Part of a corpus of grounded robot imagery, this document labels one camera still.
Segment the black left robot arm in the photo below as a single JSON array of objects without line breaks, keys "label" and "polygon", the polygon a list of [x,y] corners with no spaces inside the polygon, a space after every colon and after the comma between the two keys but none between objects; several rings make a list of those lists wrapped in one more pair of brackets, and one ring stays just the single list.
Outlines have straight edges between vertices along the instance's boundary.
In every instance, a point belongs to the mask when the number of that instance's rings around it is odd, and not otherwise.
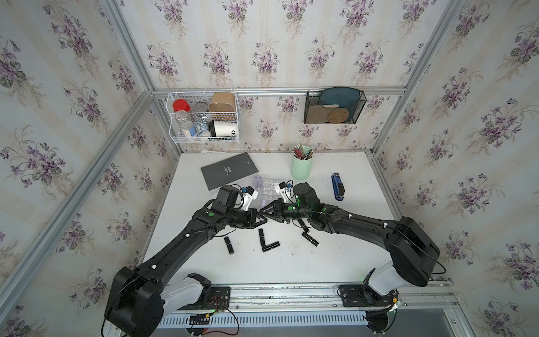
[{"label": "black left robot arm", "polygon": [[158,253],[134,269],[120,269],[112,281],[104,320],[127,336],[151,336],[173,311],[206,303],[211,281],[205,277],[191,273],[177,284],[170,284],[170,280],[226,227],[254,229],[267,223],[255,208],[236,208],[239,194],[238,188],[224,185],[217,198],[196,210],[185,228]]}]

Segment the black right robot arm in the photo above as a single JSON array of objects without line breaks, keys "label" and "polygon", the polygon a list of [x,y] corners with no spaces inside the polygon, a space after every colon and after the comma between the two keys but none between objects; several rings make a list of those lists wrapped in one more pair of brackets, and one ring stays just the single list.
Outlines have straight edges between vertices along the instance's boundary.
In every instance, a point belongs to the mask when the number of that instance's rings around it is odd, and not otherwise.
[{"label": "black right robot arm", "polygon": [[313,229],[343,234],[384,248],[390,262],[373,268],[362,282],[364,298],[389,296],[404,285],[425,287],[434,274],[440,250],[418,223],[409,217],[383,220],[351,213],[321,202],[308,183],[293,188],[294,202],[279,198],[260,213],[279,223],[307,220]]}]

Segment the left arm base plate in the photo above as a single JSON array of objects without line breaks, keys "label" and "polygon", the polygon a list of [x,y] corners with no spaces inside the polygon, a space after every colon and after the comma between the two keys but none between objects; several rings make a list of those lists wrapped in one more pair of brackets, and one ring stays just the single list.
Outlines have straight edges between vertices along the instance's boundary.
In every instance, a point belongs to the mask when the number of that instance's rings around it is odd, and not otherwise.
[{"label": "left arm base plate", "polygon": [[203,290],[196,303],[186,305],[181,310],[224,310],[230,307],[230,298],[229,286],[212,286],[209,290]]}]

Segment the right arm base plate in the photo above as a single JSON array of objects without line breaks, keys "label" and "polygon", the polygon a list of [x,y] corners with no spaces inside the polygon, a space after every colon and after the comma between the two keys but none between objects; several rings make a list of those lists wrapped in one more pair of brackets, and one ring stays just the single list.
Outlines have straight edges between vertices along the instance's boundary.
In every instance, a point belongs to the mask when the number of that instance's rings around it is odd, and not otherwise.
[{"label": "right arm base plate", "polygon": [[386,295],[380,295],[364,284],[343,284],[337,288],[337,295],[345,308],[386,308],[398,301],[399,292],[393,289]]}]

